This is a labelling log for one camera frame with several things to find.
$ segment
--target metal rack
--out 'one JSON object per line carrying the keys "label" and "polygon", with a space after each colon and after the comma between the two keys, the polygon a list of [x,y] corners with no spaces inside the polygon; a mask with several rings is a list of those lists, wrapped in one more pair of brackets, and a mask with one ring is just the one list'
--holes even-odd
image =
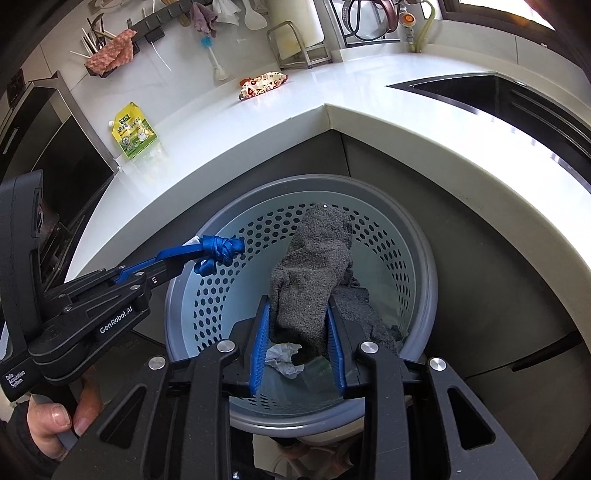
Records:
{"label": "metal rack", "polygon": [[[300,52],[293,55],[289,59],[282,59],[279,53],[279,47],[277,46],[277,42],[275,41],[274,32],[282,27],[290,27],[295,35],[295,39],[300,46]],[[269,30],[267,30],[267,41],[269,42],[269,46],[273,51],[273,55],[279,65],[280,70],[286,69],[299,69],[299,68],[312,68],[315,65],[320,65],[322,63],[332,63],[332,58],[330,56],[330,52],[324,42],[317,43],[316,45],[312,45],[311,47],[306,47],[304,45],[304,40],[294,25],[293,22],[287,20],[282,22]]]}

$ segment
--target screw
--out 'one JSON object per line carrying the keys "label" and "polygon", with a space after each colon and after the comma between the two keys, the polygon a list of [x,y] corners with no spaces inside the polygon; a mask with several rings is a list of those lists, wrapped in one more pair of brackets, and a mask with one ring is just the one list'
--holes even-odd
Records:
{"label": "screw", "polygon": [[443,372],[447,368],[447,363],[443,358],[431,358],[429,366],[437,372]]}
{"label": "screw", "polygon": [[231,352],[232,350],[234,350],[236,348],[236,345],[234,344],[234,342],[232,342],[231,340],[222,340],[221,342],[218,343],[217,345],[217,349],[221,352],[221,353],[228,353]]}
{"label": "screw", "polygon": [[152,357],[148,362],[150,370],[160,370],[164,365],[166,365],[166,359],[163,356]]}
{"label": "screw", "polygon": [[363,342],[361,344],[361,350],[365,353],[375,353],[379,350],[378,344],[373,342]]}

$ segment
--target yellow hose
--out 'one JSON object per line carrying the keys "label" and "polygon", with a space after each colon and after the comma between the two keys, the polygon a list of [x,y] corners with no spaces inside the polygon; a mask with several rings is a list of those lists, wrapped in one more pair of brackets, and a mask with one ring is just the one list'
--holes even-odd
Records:
{"label": "yellow hose", "polygon": [[423,50],[423,42],[425,42],[427,32],[429,31],[429,28],[431,28],[433,20],[435,20],[435,7],[433,7],[433,4],[429,0],[423,0],[423,2],[431,7],[431,13],[429,14],[429,18],[427,18],[427,21],[419,32],[417,41],[410,45],[410,50],[415,53],[421,52]]}

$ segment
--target white spatula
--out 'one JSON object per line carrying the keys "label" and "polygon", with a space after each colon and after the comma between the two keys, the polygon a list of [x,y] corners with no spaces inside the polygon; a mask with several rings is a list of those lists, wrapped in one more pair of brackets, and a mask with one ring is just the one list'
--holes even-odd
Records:
{"label": "white spatula", "polygon": [[254,11],[250,0],[242,0],[242,3],[244,4],[244,9],[246,12],[244,15],[244,24],[250,30],[260,30],[262,28],[265,28],[267,26],[267,21],[265,20],[265,17]]}

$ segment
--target white countertop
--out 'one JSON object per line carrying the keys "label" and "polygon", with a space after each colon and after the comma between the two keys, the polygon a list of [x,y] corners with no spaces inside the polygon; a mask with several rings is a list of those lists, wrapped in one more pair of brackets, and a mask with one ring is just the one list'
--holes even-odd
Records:
{"label": "white countertop", "polygon": [[485,56],[475,65],[429,51],[437,52],[433,47],[426,54],[383,54],[290,71],[285,85],[244,102],[229,83],[188,104],[155,126],[160,143],[149,154],[127,162],[115,176],[67,280],[115,266],[225,183],[334,128],[417,170],[490,223],[546,280],[591,345],[591,194],[548,149],[504,122],[386,86],[495,70],[588,123],[591,110],[519,66]]}

